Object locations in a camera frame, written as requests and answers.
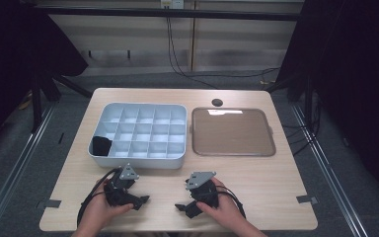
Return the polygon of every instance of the hand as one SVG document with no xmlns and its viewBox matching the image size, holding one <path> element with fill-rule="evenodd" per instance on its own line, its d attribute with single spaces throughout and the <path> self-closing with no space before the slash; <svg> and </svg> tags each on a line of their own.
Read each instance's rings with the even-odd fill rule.
<svg viewBox="0 0 379 237">
<path fill-rule="evenodd" d="M 85 208 L 81 223 L 72 236 L 96 236 L 115 216 L 124 214 L 133 209 L 132 203 L 119 206 L 109 205 L 106 200 L 106 195 L 104 194 L 104 185 L 107 181 L 108 179 L 104 180 L 95 190 L 95 194 L 99 195 L 94 196 Z"/>
<path fill-rule="evenodd" d="M 216 186 L 218 192 L 227 192 L 225 189 L 217 187 L 225 187 L 219 180 L 213 177 L 211 178 L 211 181 Z M 252 225 L 247 219 L 245 219 L 245 217 L 243 217 L 231 197 L 219 194 L 218 202 L 219 204 L 217 208 L 212 208 L 202 201 L 198 201 L 196 206 L 215 219 L 221 226 L 232 230 L 238 236 L 265 236 L 261 230 Z"/>
</svg>

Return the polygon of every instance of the small round object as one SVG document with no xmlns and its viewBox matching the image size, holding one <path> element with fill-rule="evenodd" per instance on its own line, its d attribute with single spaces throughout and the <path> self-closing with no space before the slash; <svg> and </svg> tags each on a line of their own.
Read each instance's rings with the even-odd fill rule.
<svg viewBox="0 0 379 237">
<path fill-rule="evenodd" d="M 213 104 L 215 107 L 221 107 L 223 106 L 223 101 L 220 99 L 214 99 L 211 101 L 211 104 Z"/>
</svg>

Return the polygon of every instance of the white tray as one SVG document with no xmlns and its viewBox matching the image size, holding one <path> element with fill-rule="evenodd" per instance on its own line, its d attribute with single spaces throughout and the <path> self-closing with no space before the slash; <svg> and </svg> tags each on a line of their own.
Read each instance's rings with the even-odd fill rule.
<svg viewBox="0 0 379 237">
<path fill-rule="evenodd" d="M 111 140 L 108 156 L 93 155 L 102 167 L 178 169 L 187 144 L 187 109 L 181 105 L 111 103 L 104 107 L 94 136 Z"/>
</svg>

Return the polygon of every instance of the metal bar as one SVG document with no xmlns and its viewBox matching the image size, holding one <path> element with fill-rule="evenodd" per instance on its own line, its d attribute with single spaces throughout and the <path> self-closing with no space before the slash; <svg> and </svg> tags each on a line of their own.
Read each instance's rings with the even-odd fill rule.
<svg viewBox="0 0 379 237">
<path fill-rule="evenodd" d="M 45 131 L 45 128 L 47 127 L 48 122 L 50 121 L 55 105 L 55 102 L 51 103 L 44 111 L 41 126 L 38 127 L 38 130 L 35 133 L 31 134 L 23 152 L 17 160 L 17 163 L 14 165 L 14 168 L 5 181 L 4 186 L 0 190 L 0 218 L 2 217 L 2 214 L 10 201 L 12 193 L 21 180 L 21 177 L 31 160 L 31 157 L 41 139 L 42 134 Z"/>
<path fill-rule="evenodd" d="M 95 8 L 37 5 L 36 9 L 50 15 L 85 15 L 85 16 L 127 16 L 127 17 L 166 17 L 166 18 L 205 18 L 296 22 L 300 14 L 294 13 L 260 13 L 229 12 L 209 10 L 152 9 L 152 8 Z"/>
<path fill-rule="evenodd" d="M 331 167 L 331 163 L 325 155 L 325 152 L 323 151 L 321 145 L 316 139 L 315 134 L 312 131 L 310 131 L 309 128 L 306 126 L 305 117 L 302 110 L 298 105 L 294 105 L 292 109 L 297 118 L 297 121 L 303 127 L 302 129 L 304 135 L 306 136 L 310 144 L 310 148 L 312 149 L 315 158 L 325 176 L 325 179 L 327 180 L 328 185 L 331 188 L 332 193 L 334 194 L 335 199 L 338 202 L 338 205 L 340 206 L 341 212 L 347 224 L 349 225 L 349 228 L 352 231 L 353 236 L 367 237 L 367 232 L 365 231 L 365 228 L 359 218 L 359 215 L 357 214 L 355 208 L 352 206 L 352 203 L 350 202 L 349 198 L 344 192 L 337 175 Z"/>
</svg>

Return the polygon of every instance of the wooden table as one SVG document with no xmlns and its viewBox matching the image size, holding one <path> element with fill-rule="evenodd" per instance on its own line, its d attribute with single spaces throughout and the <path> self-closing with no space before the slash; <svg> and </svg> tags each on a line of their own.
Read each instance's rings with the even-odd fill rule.
<svg viewBox="0 0 379 237">
<path fill-rule="evenodd" d="M 221 99 L 222 108 L 257 108 L 265 112 L 273 130 L 276 153 L 271 157 L 199 156 L 192 150 L 188 132 L 184 165 L 177 170 L 136 169 L 140 179 L 130 188 L 135 196 L 149 195 L 138 211 L 114 219 L 107 231 L 227 231 L 213 219 L 201 214 L 193 219 L 175 208 L 175 203 L 193 201 L 185 189 L 185 180 L 194 171 L 215 171 L 216 178 L 236 194 L 244 205 L 248 220 L 262 230 L 311 230 L 317 220 L 305 196 L 303 182 L 285 138 L 269 93 L 259 91 L 119 89 L 95 91 L 73 141 L 50 199 L 61 200 L 59 208 L 48 207 L 39 227 L 43 231 L 74 231 L 81 202 L 95 182 L 111 168 L 101 168 L 88 154 L 88 146 L 105 105 L 112 102 L 181 104 L 191 112 L 197 107 L 212 107 Z"/>
</svg>

